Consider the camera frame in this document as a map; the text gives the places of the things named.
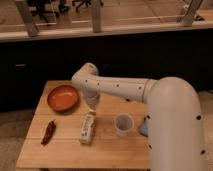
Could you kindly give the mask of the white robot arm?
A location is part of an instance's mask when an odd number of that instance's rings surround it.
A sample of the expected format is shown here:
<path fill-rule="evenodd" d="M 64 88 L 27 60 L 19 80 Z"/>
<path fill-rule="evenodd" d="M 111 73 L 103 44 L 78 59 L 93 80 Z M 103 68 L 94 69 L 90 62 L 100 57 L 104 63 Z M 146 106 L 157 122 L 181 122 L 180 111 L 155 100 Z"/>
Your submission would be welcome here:
<path fill-rule="evenodd" d="M 90 107 L 101 92 L 147 105 L 151 171 L 208 171 L 202 111 L 195 89 L 178 77 L 102 77 L 92 63 L 71 78 Z"/>

